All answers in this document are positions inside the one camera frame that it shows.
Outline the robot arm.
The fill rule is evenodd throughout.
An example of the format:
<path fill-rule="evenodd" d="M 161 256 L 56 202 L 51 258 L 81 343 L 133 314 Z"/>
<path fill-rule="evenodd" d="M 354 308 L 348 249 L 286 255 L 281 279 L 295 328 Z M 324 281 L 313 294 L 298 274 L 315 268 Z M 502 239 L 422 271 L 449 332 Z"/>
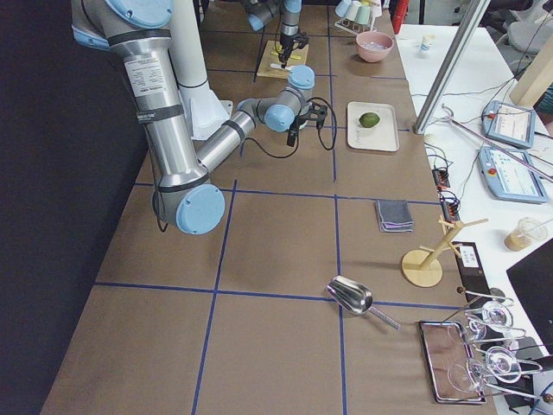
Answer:
<path fill-rule="evenodd" d="M 281 68 L 286 68 L 295 49 L 303 49 L 308 45 L 308 34 L 301 32 L 299 27 L 301 0 L 244 0 L 240 3 L 254 31 L 263 29 L 271 20 L 279 18 L 280 50 L 277 57 Z"/>
<path fill-rule="evenodd" d="M 294 136 L 309 119 L 325 118 L 312 96 L 314 71 L 288 63 L 293 49 L 308 43 L 298 28 L 301 9 L 298 1 L 245 2 L 253 29 L 281 18 L 278 58 L 288 82 L 274 98 L 233 105 L 209 85 L 192 2 L 73 2 L 75 41 L 124 62 L 137 120 L 160 171 L 152 198 L 158 220 L 184 233 L 210 232 L 226 207 L 211 175 L 257 126 Z"/>

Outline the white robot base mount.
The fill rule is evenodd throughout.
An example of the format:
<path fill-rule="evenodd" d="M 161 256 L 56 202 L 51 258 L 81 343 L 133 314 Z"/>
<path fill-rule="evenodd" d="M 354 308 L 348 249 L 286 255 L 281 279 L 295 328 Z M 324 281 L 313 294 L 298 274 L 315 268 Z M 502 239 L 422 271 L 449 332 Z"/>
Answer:
<path fill-rule="evenodd" d="M 219 99 L 209 85 L 192 1 L 173 2 L 169 28 L 169 55 L 189 133 L 204 141 L 231 116 L 233 103 Z"/>

